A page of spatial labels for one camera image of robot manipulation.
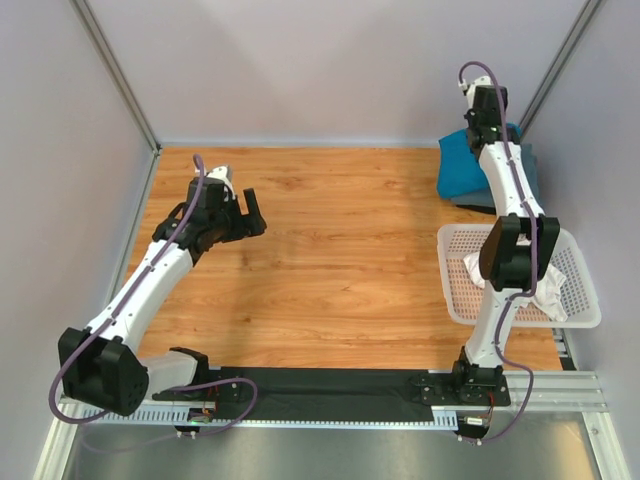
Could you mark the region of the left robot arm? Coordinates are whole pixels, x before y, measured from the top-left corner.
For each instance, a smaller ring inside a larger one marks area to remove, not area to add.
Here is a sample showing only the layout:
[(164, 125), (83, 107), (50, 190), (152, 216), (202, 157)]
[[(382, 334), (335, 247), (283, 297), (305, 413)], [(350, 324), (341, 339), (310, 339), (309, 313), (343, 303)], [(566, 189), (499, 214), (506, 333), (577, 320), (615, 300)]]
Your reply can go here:
[(68, 398), (106, 412), (129, 416), (142, 401), (177, 390), (188, 401), (209, 392), (206, 355), (173, 347), (141, 359), (137, 352), (151, 321), (177, 284), (217, 243), (265, 233), (253, 189), (239, 199), (229, 181), (193, 179), (187, 199), (156, 227), (129, 280), (84, 329), (69, 328), (58, 341), (57, 385)]

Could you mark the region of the blue t-shirt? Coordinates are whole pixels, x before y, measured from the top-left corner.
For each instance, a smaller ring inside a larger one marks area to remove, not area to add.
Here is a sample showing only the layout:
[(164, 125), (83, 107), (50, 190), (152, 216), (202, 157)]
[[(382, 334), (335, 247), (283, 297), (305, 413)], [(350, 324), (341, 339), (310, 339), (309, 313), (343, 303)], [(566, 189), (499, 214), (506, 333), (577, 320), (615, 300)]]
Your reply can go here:
[(443, 199), (481, 193), (493, 199), (490, 185), (468, 145), (465, 129), (439, 139), (440, 166), (436, 191)]

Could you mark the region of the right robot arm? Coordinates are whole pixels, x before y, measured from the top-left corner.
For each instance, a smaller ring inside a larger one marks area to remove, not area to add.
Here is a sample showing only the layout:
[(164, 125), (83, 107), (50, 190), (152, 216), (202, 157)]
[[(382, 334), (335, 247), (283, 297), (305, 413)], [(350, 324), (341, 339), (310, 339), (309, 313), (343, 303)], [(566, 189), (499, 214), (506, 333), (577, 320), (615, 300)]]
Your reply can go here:
[(469, 105), (469, 147), (489, 183), (496, 222), (479, 252), (483, 300), (454, 363), (450, 390), (466, 404), (504, 403), (504, 348), (516, 313), (533, 299), (546, 273), (560, 225), (544, 213), (529, 185), (519, 134), (506, 123), (506, 88), (486, 76), (461, 88)]

